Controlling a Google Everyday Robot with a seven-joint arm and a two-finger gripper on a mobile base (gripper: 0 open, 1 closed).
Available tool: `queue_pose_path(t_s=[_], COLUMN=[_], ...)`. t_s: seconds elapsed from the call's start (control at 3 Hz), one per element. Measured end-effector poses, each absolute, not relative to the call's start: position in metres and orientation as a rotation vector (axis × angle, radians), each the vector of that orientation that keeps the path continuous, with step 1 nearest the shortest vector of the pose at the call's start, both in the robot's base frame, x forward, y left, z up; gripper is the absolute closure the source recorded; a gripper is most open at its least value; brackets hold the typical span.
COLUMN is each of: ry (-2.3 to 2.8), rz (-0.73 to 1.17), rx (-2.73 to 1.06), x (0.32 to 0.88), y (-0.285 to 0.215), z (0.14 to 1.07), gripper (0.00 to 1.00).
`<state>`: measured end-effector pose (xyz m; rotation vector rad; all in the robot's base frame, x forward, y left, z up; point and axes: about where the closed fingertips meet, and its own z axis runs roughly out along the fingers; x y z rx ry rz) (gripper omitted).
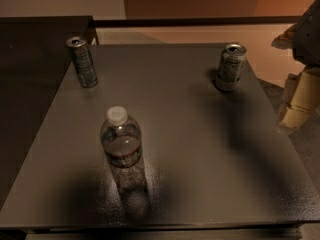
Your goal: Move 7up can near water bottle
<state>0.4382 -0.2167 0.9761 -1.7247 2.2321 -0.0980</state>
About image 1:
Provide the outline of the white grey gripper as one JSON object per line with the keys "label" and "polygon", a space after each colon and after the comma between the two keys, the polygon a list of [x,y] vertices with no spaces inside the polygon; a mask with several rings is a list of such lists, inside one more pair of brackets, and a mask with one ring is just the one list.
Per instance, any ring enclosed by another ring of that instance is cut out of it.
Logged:
{"label": "white grey gripper", "polygon": [[292,49],[295,60],[306,66],[298,75],[289,74],[277,114],[279,133],[292,134],[320,106],[320,0],[271,43],[277,49]]}

